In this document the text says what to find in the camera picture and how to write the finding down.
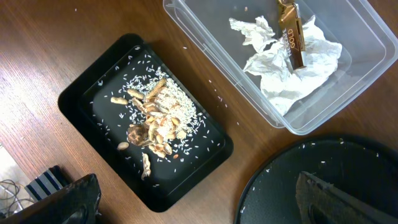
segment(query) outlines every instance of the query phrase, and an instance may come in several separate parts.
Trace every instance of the black round plate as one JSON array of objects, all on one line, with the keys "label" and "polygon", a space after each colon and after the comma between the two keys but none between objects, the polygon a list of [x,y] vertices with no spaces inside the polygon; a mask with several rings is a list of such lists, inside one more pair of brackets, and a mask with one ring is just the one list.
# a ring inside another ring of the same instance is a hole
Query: black round plate
[{"label": "black round plate", "polygon": [[398,153],[356,136],[323,136],[297,143],[265,162],[245,187],[235,223],[301,223],[295,199],[307,171],[398,218]]}]

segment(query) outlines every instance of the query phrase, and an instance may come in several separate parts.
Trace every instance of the wood grain surface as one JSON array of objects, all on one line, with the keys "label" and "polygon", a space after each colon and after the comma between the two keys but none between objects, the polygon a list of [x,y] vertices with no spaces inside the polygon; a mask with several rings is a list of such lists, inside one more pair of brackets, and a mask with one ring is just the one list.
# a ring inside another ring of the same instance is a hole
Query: wood grain surface
[{"label": "wood grain surface", "polygon": [[[397,35],[398,2],[369,2]],[[149,42],[234,141],[230,159],[164,213],[150,211],[57,106],[59,94],[126,33]],[[31,179],[57,164],[74,180],[97,174],[105,223],[232,223],[254,171],[306,137],[271,127],[171,20],[161,0],[1,0],[0,63],[0,141]],[[397,72],[395,63],[311,136],[357,134],[398,148]]]}]

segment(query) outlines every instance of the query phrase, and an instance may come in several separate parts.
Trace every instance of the clear plastic container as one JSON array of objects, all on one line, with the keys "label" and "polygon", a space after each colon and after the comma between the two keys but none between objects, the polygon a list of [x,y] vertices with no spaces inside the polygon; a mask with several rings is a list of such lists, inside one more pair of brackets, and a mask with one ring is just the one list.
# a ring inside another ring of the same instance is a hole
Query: clear plastic container
[{"label": "clear plastic container", "polygon": [[281,37],[277,0],[164,0],[164,8],[181,29],[220,69],[240,93],[274,127],[304,135],[351,103],[398,58],[398,39],[365,0],[296,0],[303,22],[315,24],[327,40],[343,45],[338,69],[313,93],[282,116],[259,89],[260,77],[243,72],[255,54],[242,46],[244,36],[229,26],[230,17],[255,22],[264,16]]}]

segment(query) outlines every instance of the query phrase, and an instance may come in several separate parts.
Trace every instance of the chocolate bar wrapper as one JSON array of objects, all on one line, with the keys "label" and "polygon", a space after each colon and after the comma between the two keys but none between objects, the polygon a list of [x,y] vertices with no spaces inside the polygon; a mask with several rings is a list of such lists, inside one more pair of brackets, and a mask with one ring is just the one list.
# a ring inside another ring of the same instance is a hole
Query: chocolate bar wrapper
[{"label": "chocolate bar wrapper", "polygon": [[299,5],[294,0],[278,0],[278,3],[279,25],[290,62],[294,70],[304,68],[307,63]]}]

